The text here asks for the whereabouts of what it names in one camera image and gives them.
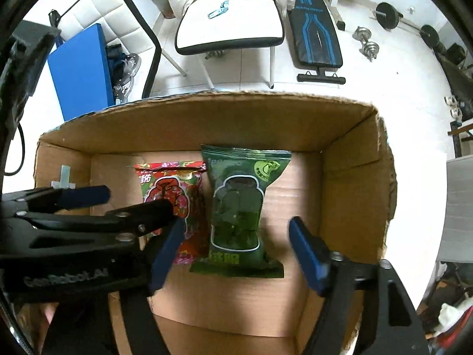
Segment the black blue workout bench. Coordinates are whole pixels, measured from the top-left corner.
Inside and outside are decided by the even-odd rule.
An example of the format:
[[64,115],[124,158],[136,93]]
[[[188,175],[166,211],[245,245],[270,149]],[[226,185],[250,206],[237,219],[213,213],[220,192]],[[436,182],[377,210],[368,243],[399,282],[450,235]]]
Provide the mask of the black blue workout bench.
[[343,65],[338,36],[323,0],[296,0],[289,12],[289,23],[298,63],[307,69],[297,76],[299,82],[343,85],[346,79],[327,76],[327,69],[336,71]]

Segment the white quilted chair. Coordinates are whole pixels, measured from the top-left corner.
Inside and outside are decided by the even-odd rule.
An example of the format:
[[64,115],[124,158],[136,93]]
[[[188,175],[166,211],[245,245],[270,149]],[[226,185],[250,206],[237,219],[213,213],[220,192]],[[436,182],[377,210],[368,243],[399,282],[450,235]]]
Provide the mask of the white quilted chair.
[[162,54],[156,34],[132,0],[77,0],[63,14],[51,10],[49,21],[68,41],[94,24],[102,27],[107,46],[119,44],[126,54],[137,54],[141,65],[134,76],[129,102],[150,96]]

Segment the white cushioned stool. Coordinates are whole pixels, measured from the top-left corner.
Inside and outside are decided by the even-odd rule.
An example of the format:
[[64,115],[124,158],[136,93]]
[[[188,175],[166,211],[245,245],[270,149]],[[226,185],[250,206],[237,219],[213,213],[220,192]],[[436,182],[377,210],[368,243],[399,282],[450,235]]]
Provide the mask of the white cushioned stool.
[[274,0],[229,0],[229,10],[216,18],[208,14],[225,0],[196,0],[180,19],[175,49],[181,55],[214,51],[268,48],[269,81],[274,87],[275,48],[285,38],[281,13]]

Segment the chrome dumbbell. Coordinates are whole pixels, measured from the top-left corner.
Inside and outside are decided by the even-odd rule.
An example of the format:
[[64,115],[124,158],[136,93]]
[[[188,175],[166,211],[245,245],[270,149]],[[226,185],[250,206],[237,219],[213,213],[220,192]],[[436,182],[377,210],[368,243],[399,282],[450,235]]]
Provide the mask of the chrome dumbbell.
[[371,62],[377,59],[379,46],[377,43],[371,41],[371,31],[366,27],[358,27],[353,33],[352,37],[362,44],[359,50]]

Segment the green snack bag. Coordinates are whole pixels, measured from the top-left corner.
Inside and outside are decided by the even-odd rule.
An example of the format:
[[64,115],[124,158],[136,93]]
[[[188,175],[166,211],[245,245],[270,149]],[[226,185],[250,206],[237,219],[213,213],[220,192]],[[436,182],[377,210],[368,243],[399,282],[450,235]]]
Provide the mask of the green snack bag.
[[282,278],[284,266],[260,237],[265,192],[292,158],[287,150],[201,147],[213,189],[208,255],[190,271],[225,277]]

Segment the blue clip on stool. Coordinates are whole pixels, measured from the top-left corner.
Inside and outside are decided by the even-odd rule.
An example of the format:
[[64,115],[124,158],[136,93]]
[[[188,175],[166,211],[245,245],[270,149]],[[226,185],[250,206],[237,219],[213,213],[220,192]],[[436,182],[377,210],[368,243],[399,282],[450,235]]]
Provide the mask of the blue clip on stool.
[[213,19],[225,14],[229,10],[229,0],[225,0],[220,6],[208,14],[208,19]]

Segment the blue flat board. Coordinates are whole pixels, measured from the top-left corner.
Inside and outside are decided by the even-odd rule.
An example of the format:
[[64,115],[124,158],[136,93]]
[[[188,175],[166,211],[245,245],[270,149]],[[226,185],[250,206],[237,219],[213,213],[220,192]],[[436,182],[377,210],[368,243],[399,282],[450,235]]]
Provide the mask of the blue flat board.
[[115,104],[102,27],[94,24],[47,59],[65,121]]

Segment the red floral snack bag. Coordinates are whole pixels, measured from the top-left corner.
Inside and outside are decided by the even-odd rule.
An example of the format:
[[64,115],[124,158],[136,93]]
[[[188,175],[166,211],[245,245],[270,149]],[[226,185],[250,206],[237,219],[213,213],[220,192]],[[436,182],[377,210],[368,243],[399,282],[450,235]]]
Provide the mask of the red floral snack bag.
[[145,203],[168,200],[173,213],[185,223],[184,240],[175,264],[192,264],[208,253],[208,222],[205,208],[203,161],[143,163],[134,166]]

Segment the brown cardboard box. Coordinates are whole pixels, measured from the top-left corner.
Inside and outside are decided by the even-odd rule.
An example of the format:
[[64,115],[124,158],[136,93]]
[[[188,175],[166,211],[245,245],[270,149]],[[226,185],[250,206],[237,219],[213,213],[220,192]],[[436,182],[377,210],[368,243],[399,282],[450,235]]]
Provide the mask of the brown cardboard box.
[[111,206],[139,199],[134,165],[205,161],[210,241],[242,229],[242,205],[260,206],[259,236],[283,263],[281,279],[196,274],[177,265],[150,300],[173,354],[300,354],[322,300],[289,244],[300,216],[329,248],[375,263],[396,207],[397,183],[378,110],[340,98],[270,92],[205,92],[146,99],[64,123],[43,134],[35,182],[62,165],[79,186],[105,184]]

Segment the sneakers pair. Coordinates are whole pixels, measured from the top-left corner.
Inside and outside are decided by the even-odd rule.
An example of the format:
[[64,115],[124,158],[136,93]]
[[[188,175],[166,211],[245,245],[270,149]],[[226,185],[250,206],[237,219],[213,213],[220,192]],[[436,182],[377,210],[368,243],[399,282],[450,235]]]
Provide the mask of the sneakers pair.
[[135,53],[125,54],[120,44],[107,46],[106,56],[116,105],[125,104],[140,70],[141,58]]

